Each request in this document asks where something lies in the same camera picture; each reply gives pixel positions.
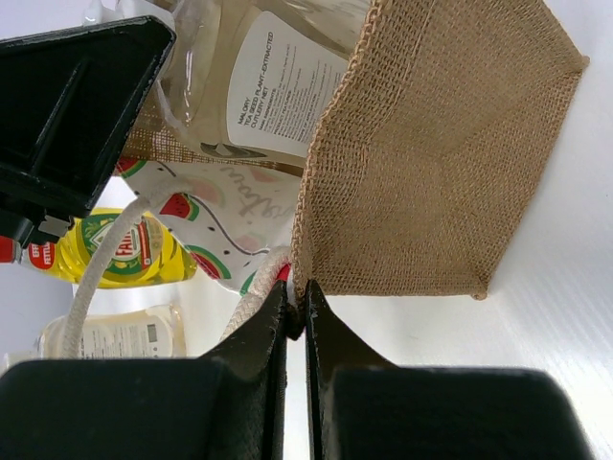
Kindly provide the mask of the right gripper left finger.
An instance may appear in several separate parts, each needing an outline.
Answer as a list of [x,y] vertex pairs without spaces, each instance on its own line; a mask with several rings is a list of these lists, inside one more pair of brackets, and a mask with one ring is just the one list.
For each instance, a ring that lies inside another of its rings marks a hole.
[[203,356],[30,360],[1,379],[5,459],[279,459],[286,284]]

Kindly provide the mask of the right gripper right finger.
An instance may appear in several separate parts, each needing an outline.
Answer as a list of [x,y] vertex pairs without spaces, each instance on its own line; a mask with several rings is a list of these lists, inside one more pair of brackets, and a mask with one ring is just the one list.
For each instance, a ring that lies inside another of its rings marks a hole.
[[563,306],[396,314],[388,360],[306,287],[315,459],[608,459],[612,318]]

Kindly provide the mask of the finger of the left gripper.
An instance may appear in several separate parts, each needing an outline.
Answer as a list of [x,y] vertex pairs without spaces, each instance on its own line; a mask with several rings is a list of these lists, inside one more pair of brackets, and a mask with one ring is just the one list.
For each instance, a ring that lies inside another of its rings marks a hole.
[[57,242],[91,213],[174,41],[154,16],[2,41],[2,236]]

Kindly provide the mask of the pale bottle white cap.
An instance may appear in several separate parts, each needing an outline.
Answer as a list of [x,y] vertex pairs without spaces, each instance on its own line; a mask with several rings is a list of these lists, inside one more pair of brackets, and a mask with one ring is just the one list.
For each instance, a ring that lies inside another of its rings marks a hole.
[[[31,359],[56,359],[61,352],[63,316],[50,322],[31,350],[6,353],[3,366]],[[181,310],[174,305],[108,315],[89,315],[79,339],[79,357],[185,357],[187,345]]]

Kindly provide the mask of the yellow bottle red cap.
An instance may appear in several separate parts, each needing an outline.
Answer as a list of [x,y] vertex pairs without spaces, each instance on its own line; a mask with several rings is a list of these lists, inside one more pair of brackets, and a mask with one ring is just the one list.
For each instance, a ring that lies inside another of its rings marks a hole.
[[[31,243],[25,249],[1,239],[1,262],[19,264],[61,281],[78,284],[95,251],[122,211],[98,208],[57,243]],[[197,271],[193,257],[153,215],[130,226],[99,283],[100,288],[139,288],[187,281]]]

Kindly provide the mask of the burlap watermelon canvas bag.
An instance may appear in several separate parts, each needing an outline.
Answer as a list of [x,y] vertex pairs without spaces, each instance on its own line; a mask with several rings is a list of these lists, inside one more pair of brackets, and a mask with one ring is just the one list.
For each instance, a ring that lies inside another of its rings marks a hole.
[[[88,26],[171,1],[94,2]],[[483,299],[586,67],[542,1],[368,1],[348,68],[301,169],[181,144],[157,84],[118,171],[137,195],[98,250],[153,215],[197,267],[242,294],[229,329],[287,270],[295,292]]]

